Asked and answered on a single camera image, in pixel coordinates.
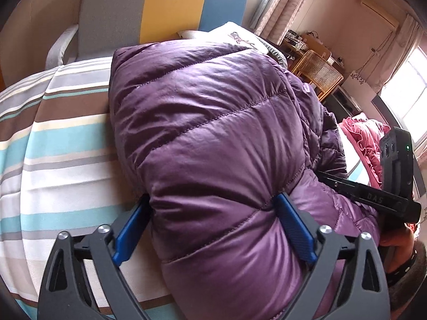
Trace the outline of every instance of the wall-mounted air conditioner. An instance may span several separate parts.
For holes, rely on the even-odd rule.
[[[396,31],[399,27],[399,21],[391,14],[387,13],[383,8],[378,6],[375,2],[371,0],[362,0],[361,5],[363,8],[377,15],[378,18],[381,18],[391,31]]]

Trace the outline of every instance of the rattan chair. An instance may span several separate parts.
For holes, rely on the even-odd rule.
[[[317,97],[321,102],[331,94],[344,79],[341,73],[312,50],[304,54],[292,70],[292,73],[296,76],[303,75],[307,77],[311,83],[314,83],[320,90],[320,94]]]

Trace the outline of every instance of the purple down jacket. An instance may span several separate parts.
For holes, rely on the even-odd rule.
[[[188,320],[272,320],[286,308],[304,269],[270,204],[282,191],[319,224],[378,243],[376,212],[313,173],[345,177],[334,116],[268,56],[195,40],[119,49],[109,100],[119,159],[151,196],[153,245]]]

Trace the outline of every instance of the beige curtain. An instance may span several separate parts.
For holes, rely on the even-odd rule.
[[[390,43],[388,50],[366,80],[376,93],[380,92],[412,51],[418,47],[423,32],[419,23],[408,14],[399,32]]]
[[[270,0],[254,32],[275,44],[281,44],[305,0]]]

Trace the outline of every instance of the black wristband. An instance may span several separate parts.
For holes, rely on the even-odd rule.
[[[405,274],[409,272],[409,270],[414,265],[416,260],[417,260],[417,251],[414,247],[414,250],[412,251],[412,255],[409,258],[409,260],[407,260],[405,263],[399,266],[399,268],[393,271],[392,273],[386,273],[388,287],[394,286],[400,279],[402,279],[405,276]]]

